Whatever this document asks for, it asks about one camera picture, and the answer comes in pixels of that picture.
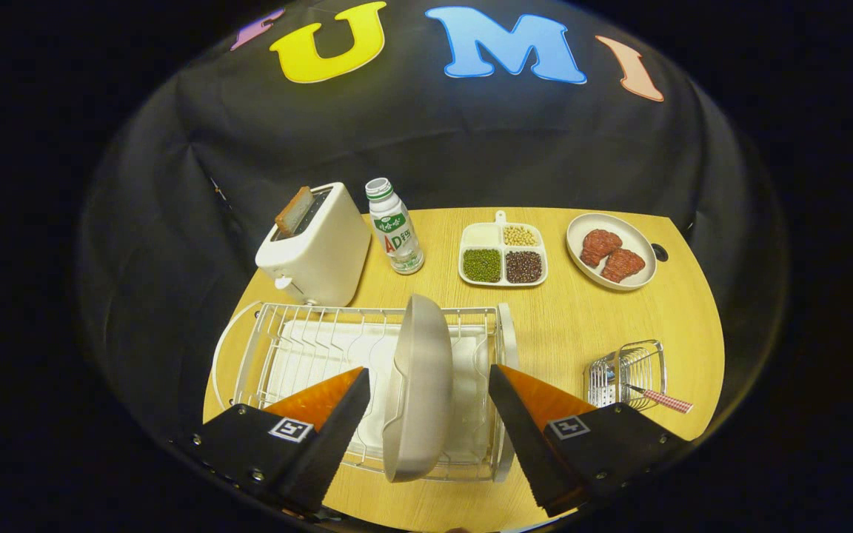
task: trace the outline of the soybean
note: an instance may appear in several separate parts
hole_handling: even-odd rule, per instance
[[[498,282],[502,279],[502,254],[497,249],[465,250],[463,273],[474,282]]]
[[[538,246],[535,234],[528,227],[506,226],[502,229],[505,244],[511,247],[533,247]]]

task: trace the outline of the blue letter m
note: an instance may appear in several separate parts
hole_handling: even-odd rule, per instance
[[[483,61],[480,44],[508,70],[519,74],[532,48],[538,63],[532,73],[545,80],[583,84],[588,81],[578,70],[575,58],[565,41],[564,27],[557,21],[535,15],[518,17],[512,31],[495,23],[481,11],[471,7],[434,7],[426,16],[437,19],[446,28],[453,63],[446,66],[446,74],[453,78],[487,76],[495,72],[493,64]]]

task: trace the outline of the bowl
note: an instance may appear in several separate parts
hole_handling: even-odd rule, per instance
[[[640,272],[620,280],[620,283],[612,282],[609,279],[601,276],[601,270],[607,263],[607,257],[603,257],[598,266],[591,267],[581,260],[581,250],[583,249],[583,240],[585,235],[595,229],[605,229],[607,232],[616,233],[620,237],[623,249],[629,249],[630,252],[636,253],[643,259],[646,266]],[[568,232],[565,233],[566,245],[568,245],[568,253],[571,254],[572,260],[578,265],[590,279],[600,286],[612,288],[613,290],[636,290],[654,279],[654,274],[657,273],[657,256],[654,250],[650,247],[650,241],[643,236],[643,233],[637,231],[636,227],[631,226],[625,221],[616,216],[604,215],[599,212],[590,212],[585,215],[579,215],[572,220],[568,225]]]

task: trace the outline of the black cloth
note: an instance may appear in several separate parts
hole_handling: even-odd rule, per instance
[[[670,217],[720,308],[727,367],[715,428],[775,341],[786,297],[783,223],[748,142],[680,68],[639,39],[558,2],[470,1],[511,30],[534,13],[568,27],[586,84],[494,64],[450,78],[436,1],[389,3],[375,60],[294,84],[268,45],[305,24],[322,57],[351,47],[334,14],[356,0],[299,2],[230,52],[235,36],[176,73],[133,116],[96,173],[78,233],[78,304],[92,355],[157,439],[200,421],[211,354],[255,270],[258,244],[301,185],[388,176],[410,209],[538,206]],[[620,86],[612,51],[635,48],[663,102]],[[214,188],[218,187],[223,199]]]

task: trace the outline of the bottle cap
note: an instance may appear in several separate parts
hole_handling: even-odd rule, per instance
[[[393,186],[389,179],[374,178],[364,186],[364,192],[369,200],[379,200],[393,194]]]

